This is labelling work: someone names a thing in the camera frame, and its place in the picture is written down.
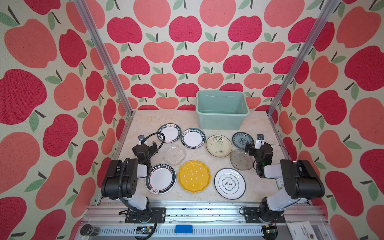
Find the large green-red rim plate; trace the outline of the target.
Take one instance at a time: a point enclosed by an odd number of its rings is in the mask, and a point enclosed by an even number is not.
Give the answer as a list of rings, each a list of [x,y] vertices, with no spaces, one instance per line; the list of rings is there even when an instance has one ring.
[[[175,185],[177,175],[174,168],[167,164],[159,164],[152,167],[150,174],[146,177],[146,188],[155,195],[169,192]]]

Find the white teal-ring plate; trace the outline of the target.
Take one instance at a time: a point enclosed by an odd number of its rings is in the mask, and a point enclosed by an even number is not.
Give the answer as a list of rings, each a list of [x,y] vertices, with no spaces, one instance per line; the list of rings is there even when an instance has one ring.
[[[214,179],[215,189],[227,200],[240,199],[246,191],[244,177],[235,169],[224,168],[219,170]]]

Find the yellow dotted plate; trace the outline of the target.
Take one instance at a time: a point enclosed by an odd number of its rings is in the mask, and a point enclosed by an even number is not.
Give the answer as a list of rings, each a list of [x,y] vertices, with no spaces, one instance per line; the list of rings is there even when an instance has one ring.
[[[203,192],[210,185],[211,177],[210,169],[197,160],[186,162],[178,173],[181,187],[193,194]]]

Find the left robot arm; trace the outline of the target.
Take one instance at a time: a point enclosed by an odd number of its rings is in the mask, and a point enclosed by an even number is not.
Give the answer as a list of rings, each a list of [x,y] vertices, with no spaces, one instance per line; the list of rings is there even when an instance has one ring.
[[[149,213],[150,201],[136,192],[137,184],[138,179],[146,178],[151,173],[151,158],[159,149],[155,142],[152,146],[141,142],[133,147],[134,159],[111,161],[102,183],[102,196],[111,200],[120,200],[132,212]]]

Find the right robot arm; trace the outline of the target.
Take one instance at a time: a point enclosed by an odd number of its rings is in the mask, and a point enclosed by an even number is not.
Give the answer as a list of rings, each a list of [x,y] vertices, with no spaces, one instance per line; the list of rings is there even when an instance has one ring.
[[[262,222],[271,222],[281,216],[287,207],[301,199],[313,200],[325,195],[319,175],[307,160],[280,160],[272,164],[273,148],[270,144],[246,143],[245,152],[255,158],[254,167],[262,179],[283,179],[284,187],[276,194],[264,197],[257,213]]]

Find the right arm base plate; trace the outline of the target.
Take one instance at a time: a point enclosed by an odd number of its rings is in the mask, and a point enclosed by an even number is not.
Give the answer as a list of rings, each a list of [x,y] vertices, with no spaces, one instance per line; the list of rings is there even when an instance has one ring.
[[[241,207],[240,214],[245,217],[247,224],[284,224],[286,219],[283,212],[274,212],[259,207]]]

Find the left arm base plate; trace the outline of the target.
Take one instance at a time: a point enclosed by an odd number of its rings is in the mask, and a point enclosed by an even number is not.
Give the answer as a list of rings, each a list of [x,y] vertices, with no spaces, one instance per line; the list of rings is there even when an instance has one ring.
[[[129,210],[126,215],[126,224],[164,224],[166,217],[166,208],[151,208],[151,213],[131,211]]]

